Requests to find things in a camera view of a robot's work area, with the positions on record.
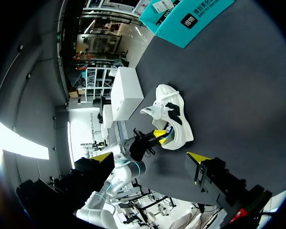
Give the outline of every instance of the gray table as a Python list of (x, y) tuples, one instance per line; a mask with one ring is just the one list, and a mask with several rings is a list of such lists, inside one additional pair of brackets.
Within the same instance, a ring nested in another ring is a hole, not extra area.
[(286, 41), (255, 3), (237, 1), (185, 49), (154, 37), (137, 68), (145, 99), (126, 122), (154, 129), (140, 109), (152, 105), (164, 83), (179, 90), (194, 141), (177, 151), (155, 148), (139, 182), (165, 195), (212, 204), (184, 167), (187, 151), (219, 157), (247, 187), (286, 189)]

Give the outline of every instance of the teal box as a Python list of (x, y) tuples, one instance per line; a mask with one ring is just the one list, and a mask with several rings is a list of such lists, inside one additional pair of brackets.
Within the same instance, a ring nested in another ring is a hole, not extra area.
[(158, 13), (152, 0), (140, 21), (156, 36), (185, 48), (215, 17), (234, 0), (170, 0), (174, 8)]

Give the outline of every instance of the black shoe accent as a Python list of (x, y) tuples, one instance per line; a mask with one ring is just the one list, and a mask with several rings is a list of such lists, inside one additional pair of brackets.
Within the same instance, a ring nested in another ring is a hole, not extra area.
[(180, 125), (182, 125), (182, 121), (181, 119), (178, 117), (180, 116), (180, 107), (172, 104), (172, 103), (167, 103), (167, 105), (165, 105), (168, 108), (173, 109), (172, 111), (168, 111), (168, 116), (173, 119), (175, 122), (179, 123)]

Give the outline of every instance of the white sneaker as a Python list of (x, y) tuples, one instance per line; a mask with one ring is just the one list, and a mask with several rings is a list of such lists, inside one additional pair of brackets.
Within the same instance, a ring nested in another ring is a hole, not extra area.
[(156, 101), (140, 111), (153, 117), (152, 124), (164, 130), (169, 123), (174, 128), (172, 141), (165, 141), (162, 148), (176, 150), (186, 142), (194, 140), (191, 127), (184, 116), (184, 101), (178, 91), (171, 86), (160, 84), (156, 89)]

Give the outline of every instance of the red light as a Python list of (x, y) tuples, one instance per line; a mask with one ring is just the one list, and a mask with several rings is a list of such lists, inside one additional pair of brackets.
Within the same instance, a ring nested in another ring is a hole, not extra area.
[(240, 217), (246, 217), (248, 215), (248, 211), (245, 210), (244, 208), (241, 208), (237, 214), (234, 216), (234, 218), (230, 221), (232, 223), (233, 221), (237, 220)]

